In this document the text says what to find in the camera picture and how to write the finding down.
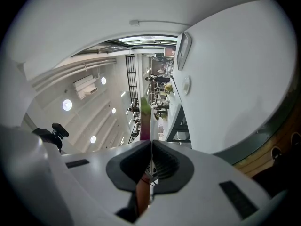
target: white wall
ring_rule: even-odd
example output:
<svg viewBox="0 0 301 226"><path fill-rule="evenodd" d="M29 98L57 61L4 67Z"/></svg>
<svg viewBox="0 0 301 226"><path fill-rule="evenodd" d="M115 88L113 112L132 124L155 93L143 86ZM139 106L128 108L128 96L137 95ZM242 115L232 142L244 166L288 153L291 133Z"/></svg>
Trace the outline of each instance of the white wall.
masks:
<svg viewBox="0 0 301 226"><path fill-rule="evenodd" d="M79 151L110 147L113 136L120 131L118 115L111 112L112 108L116 107L111 100L113 98L111 91L118 87L118 81L107 73L107 71L114 71L113 68L114 65L104 65L99 68L100 77L95 83L98 91L82 100L78 98L73 83L91 74L96 77L97 69L77 73L49 87L36 96L37 106L41 110L35 108L30 111L30 116L46 117L44 121L48 123L41 125L41 128L47 126L48 130L53 122L60 123L69 132L69 137L64 140ZM107 84L101 84L102 77L107 79ZM62 108L65 99L72 101L72 109L69 111ZM96 136L94 144L90 143L91 136Z"/></svg>
<svg viewBox="0 0 301 226"><path fill-rule="evenodd" d="M116 135L116 138L115 140L112 142L112 145L111 145L111 148L113 147L117 147L117 146L121 146L121 140L122 138L124 137L124 133L123 132L119 132L117 135Z"/></svg>
<svg viewBox="0 0 301 226"><path fill-rule="evenodd" d="M114 66L106 67L106 74L107 77L110 78L110 80L107 80L108 97L110 98L112 106L116 108L115 115L119 121L118 128L125 133L125 136L128 136L128 134L130 133L128 118L126 115L126 108L129 108L130 106L128 92L126 92L127 96L125 96L124 98L121 97L121 94L124 92L124 90L119 89L120 86L118 85L118 82L121 81L121 79L119 78L120 74L115 72Z"/></svg>
<svg viewBox="0 0 301 226"><path fill-rule="evenodd" d="M128 80L127 80L126 56L120 55L115 58L116 58L116 64L114 65L115 74L118 78L118 81L116 81L116 85L118 86L120 91L129 91Z"/></svg>
<svg viewBox="0 0 301 226"><path fill-rule="evenodd" d="M150 66L151 59L147 56L142 55L142 88L143 88L143 96L146 98L147 102L150 101L150 94L147 95L147 91L149 90L150 82L145 80L145 77L149 77L151 74Z"/></svg>
<svg viewBox="0 0 301 226"><path fill-rule="evenodd" d="M16 17L3 49L24 63L27 79L99 42L133 34L178 35L188 26L141 23L159 20L195 24L251 0L29 0Z"/></svg>
<svg viewBox="0 0 301 226"><path fill-rule="evenodd" d="M0 56L0 124L20 126L35 90L8 56Z"/></svg>
<svg viewBox="0 0 301 226"><path fill-rule="evenodd" d="M142 54L135 55L135 65L136 65L137 85L139 84L139 95L140 95L139 97L141 98L143 96L143 84L144 84L143 74L145 73L142 68Z"/></svg>

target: metal railing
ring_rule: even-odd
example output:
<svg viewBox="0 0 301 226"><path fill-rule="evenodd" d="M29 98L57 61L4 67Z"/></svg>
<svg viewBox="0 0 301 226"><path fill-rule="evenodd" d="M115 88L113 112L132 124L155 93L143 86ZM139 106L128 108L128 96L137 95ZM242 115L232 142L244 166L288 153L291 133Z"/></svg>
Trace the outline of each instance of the metal railing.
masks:
<svg viewBox="0 0 301 226"><path fill-rule="evenodd" d="M139 129L140 129L140 109L139 109L139 99L138 99L139 94L138 94L137 77L136 77L135 56L126 56L126 64L127 64L127 81L130 90L132 109L134 113L133 121L136 121L131 133L130 140L128 141L129 143L131 143L136 138L137 132L139 133Z"/></svg>

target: dark metal frame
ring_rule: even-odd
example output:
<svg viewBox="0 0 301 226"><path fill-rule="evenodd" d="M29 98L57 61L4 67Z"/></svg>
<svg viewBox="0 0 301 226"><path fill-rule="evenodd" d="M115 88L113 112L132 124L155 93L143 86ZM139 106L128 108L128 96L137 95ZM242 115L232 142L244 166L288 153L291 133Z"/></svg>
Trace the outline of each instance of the dark metal frame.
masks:
<svg viewBox="0 0 301 226"><path fill-rule="evenodd" d="M188 126L185 119L185 114L183 107L181 106L180 111L178 113L177 119L175 120L174 127L172 128L167 141L169 142L191 142L190 136L188 136L185 140L174 140L174 136L177 132L188 132Z"/></svg>
<svg viewBox="0 0 301 226"><path fill-rule="evenodd" d="M136 65L135 65L135 56L126 56L126 64L127 64L127 81L128 87L130 92L131 101L134 102L132 107L139 108L139 93L138 93L138 86L137 86L137 76L136 76ZM140 120L140 112L134 113L134 120ZM128 143L131 143L136 136L133 135L134 129L137 128L139 123L135 123L133 131L131 133L131 137Z"/></svg>
<svg viewBox="0 0 301 226"><path fill-rule="evenodd" d="M132 35L132 36L126 36L123 38L130 38L130 37L135 37L135 36L168 36L168 37L173 37L176 38L177 36L172 36L172 35L163 35L163 34L142 34L142 35ZM106 47L101 48L101 49L93 49L93 50L88 50L89 48L80 51L79 53L73 55L82 55L82 54L99 54L99 53L112 53L112 52L117 52L117 51L123 51L123 50L131 50L131 49L143 49L144 46L151 46L151 47L167 47L167 48L174 48L176 46L176 42L173 44L165 44L165 42L170 43L169 40L160 40L157 42L149 42L141 45L130 45L124 42L119 41L118 39L114 40L109 40L103 43L100 43L98 45L104 45Z"/></svg>

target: person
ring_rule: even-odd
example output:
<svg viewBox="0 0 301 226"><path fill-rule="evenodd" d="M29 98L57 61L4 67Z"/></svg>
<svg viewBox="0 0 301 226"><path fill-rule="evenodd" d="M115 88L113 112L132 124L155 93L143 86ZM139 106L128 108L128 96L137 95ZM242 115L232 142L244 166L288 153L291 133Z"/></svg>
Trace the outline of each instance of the person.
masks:
<svg viewBox="0 0 301 226"><path fill-rule="evenodd" d="M159 82L159 83L169 83L170 78L166 78L163 76L151 75L149 78L146 77L145 80L149 81L149 82L155 81L155 82Z"/></svg>
<svg viewBox="0 0 301 226"><path fill-rule="evenodd" d="M279 147L273 147L271 150L273 166L252 177L271 197L299 185L295 182L295 180L299 180L297 178L299 174L298 157L301 150L301 136L298 132L291 135L291 146L292 148L287 154L282 154Z"/></svg>
<svg viewBox="0 0 301 226"><path fill-rule="evenodd" d="M140 109L138 107L128 108L127 111L130 112L140 112Z"/></svg>

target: white ceiling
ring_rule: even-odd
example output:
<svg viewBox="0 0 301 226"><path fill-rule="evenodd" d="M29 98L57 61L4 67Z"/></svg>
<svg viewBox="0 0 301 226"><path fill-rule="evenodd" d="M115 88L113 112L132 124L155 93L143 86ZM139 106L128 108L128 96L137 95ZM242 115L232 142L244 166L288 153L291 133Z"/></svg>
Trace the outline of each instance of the white ceiling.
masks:
<svg viewBox="0 0 301 226"><path fill-rule="evenodd" d="M6 37L7 56L24 63L28 80L99 42L135 34L177 35L188 27L252 0L29 0Z"/></svg>
<svg viewBox="0 0 301 226"><path fill-rule="evenodd" d="M44 114L47 127L41 125L40 118L36 118L39 114L36 108L34 110L31 108L34 105L30 106L27 113L37 127L44 126L50 131L53 122L60 123L69 132L69 137L64 139L64 142L67 140L79 152L118 146L122 137L125 138L125 144L128 143L132 129L128 122L132 117L127 120L124 103L126 102L128 108L130 98L120 96L122 92L116 85L119 85L121 80L119 74L115 73L115 66L109 64L99 67L100 76L95 82L98 91L82 100L78 98L73 83L89 75L96 78L97 69L74 74L38 94L35 97L36 106L39 106ZM107 79L105 85L100 82L102 77ZM72 108L69 111L62 108L65 99L72 101ZM112 113L112 108L116 108L115 114ZM96 136L94 144L90 143L91 136Z"/></svg>

